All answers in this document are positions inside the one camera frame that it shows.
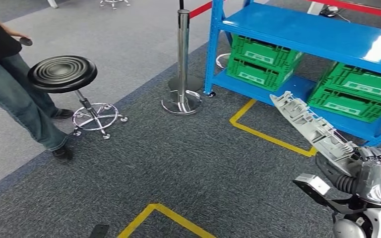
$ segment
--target person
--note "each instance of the person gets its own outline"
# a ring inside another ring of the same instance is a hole
[[[27,78],[30,68],[19,54],[21,44],[13,37],[29,38],[0,23],[0,107],[59,162],[68,162],[72,153],[65,146],[67,135],[52,119],[70,118],[73,111],[57,108],[47,93],[33,87]]]

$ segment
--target chrome stool base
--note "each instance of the chrome stool base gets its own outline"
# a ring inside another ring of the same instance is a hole
[[[100,7],[104,7],[105,3],[111,3],[112,4],[112,9],[116,10],[117,8],[115,7],[115,3],[124,1],[126,3],[126,6],[130,6],[129,2],[127,0],[101,0],[100,1]]]
[[[79,97],[82,108],[76,110],[72,116],[72,123],[74,124],[73,135],[80,136],[82,130],[99,130],[103,134],[103,139],[109,139],[110,134],[106,133],[104,129],[111,126],[117,119],[123,122],[128,120],[127,117],[119,114],[118,109],[108,103],[90,103],[80,91],[76,90],[75,93]]]

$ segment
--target black shoe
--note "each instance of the black shoe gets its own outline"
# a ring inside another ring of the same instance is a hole
[[[61,119],[70,118],[72,116],[73,116],[73,111],[68,109],[60,109],[58,114],[56,114],[56,116],[54,116],[53,119],[61,120]]]
[[[54,158],[60,163],[67,163],[72,160],[72,152],[65,146],[55,151],[52,151]]]

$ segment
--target black stool seat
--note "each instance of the black stool seat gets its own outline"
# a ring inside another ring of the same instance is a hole
[[[28,71],[35,88],[46,93],[67,93],[90,84],[97,76],[96,65],[81,56],[45,59]]]

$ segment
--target blue metal shelf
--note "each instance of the blue metal shelf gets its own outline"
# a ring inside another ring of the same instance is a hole
[[[225,71],[214,76],[221,30],[381,73],[381,29],[254,3],[253,0],[245,0],[242,10],[225,18],[223,0],[213,0],[206,94],[211,93],[213,85],[219,85],[272,105],[269,98],[272,92],[231,78]],[[314,82],[293,76],[276,95],[291,91],[295,97],[306,100],[314,85]],[[366,145],[381,144],[381,118],[366,123],[320,109],[312,110],[335,128],[368,141]]]
[[[220,30],[381,73],[381,29],[252,3]]]
[[[227,88],[236,93],[246,95],[272,106],[274,106],[274,104],[269,98],[270,94],[281,96],[285,91],[291,91],[294,97],[306,101],[309,97],[310,91],[316,84],[315,82],[312,82],[308,79],[292,76],[283,86],[281,86],[277,92],[270,92],[268,90],[232,78],[226,74],[226,70],[223,70],[221,73],[216,75],[213,78],[213,83],[215,85]],[[367,123],[317,108],[311,108],[311,110],[317,115],[325,118],[336,129],[357,136],[359,138],[363,138],[365,140],[376,139],[376,135],[379,134],[381,130],[381,118],[374,121],[373,123]]]

